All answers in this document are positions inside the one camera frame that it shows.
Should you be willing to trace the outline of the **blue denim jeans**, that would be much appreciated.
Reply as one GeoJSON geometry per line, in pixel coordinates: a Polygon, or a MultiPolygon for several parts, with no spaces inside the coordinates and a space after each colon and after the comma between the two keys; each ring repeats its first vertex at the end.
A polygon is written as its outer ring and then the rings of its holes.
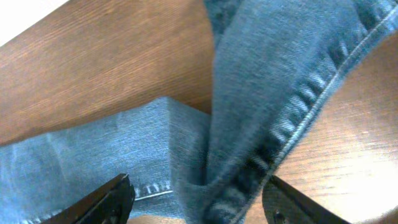
{"type": "Polygon", "coordinates": [[[212,112],[158,98],[1,148],[1,222],[40,223],[120,173],[128,217],[242,223],[344,77],[397,29],[397,2],[206,1],[212,112]]]}

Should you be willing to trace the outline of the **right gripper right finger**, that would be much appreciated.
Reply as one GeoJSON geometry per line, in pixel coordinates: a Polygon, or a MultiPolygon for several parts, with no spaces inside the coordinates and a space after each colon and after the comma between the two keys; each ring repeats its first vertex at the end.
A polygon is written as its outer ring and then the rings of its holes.
{"type": "Polygon", "coordinates": [[[264,186],[262,206],[269,224],[349,224],[277,176],[264,186]]]}

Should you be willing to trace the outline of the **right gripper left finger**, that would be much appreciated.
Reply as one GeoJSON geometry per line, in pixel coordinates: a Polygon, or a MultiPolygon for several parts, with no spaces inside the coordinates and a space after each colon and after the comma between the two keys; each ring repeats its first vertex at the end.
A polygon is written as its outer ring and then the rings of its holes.
{"type": "Polygon", "coordinates": [[[119,174],[43,224],[126,224],[135,200],[127,174],[119,174]]]}

